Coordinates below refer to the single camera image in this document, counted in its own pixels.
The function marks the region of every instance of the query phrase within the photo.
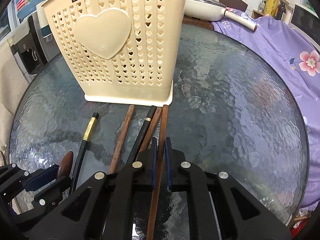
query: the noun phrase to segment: gold band on chopstick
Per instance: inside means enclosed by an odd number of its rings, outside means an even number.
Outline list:
[[[91,117],[90,122],[87,126],[87,130],[85,130],[83,140],[85,140],[87,142],[90,140],[91,131],[93,130],[96,122],[97,122],[97,118]]]

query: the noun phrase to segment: heart emblem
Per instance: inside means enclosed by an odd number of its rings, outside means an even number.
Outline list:
[[[74,27],[75,39],[99,57],[111,59],[125,45],[131,31],[129,16],[118,8],[97,16],[84,15]]]

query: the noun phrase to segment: purple bedsheet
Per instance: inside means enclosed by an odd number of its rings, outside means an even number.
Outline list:
[[[241,11],[230,11],[255,21]],[[260,55],[293,93],[307,127],[310,145],[309,178],[301,208],[314,210],[320,200],[320,56],[310,42],[284,22],[264,16],[256,19],[256,23],[256,32],[226,18],[213,25],[216,31]]]

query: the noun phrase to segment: round table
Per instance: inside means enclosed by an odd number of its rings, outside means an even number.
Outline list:
[[[230,173],[283,223],[290,221],[307,182],[308,141],[300,110],[282,79],[241,43],[183,24],[173,81],[167,126],[173,148],[205,171]],[[88,121],[98,112],[79,186],[97,171],[108,172],[127,109],[87,102],[59,54],[20,102],[10,136],[10,161],[33,172],[59,163],[72,150],[75,162]],[[118,170],[147,112],[148,107],[136,107]],[[32,208],[33,195],[17,196],[22,211]],[[146,233],[149,197],[136,196],[140,235]],[[168,192],[163,185],[159,202],[156,238],[188,239],[186,194]]]

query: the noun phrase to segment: frying pan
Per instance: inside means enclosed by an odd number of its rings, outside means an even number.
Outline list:
[[[186,0],[184,14],[211,22],[219,21],[225,16],[248,27],[252,31],[256,31],[257,29],[257,25],[228,11],[224,4],[215,0]]]

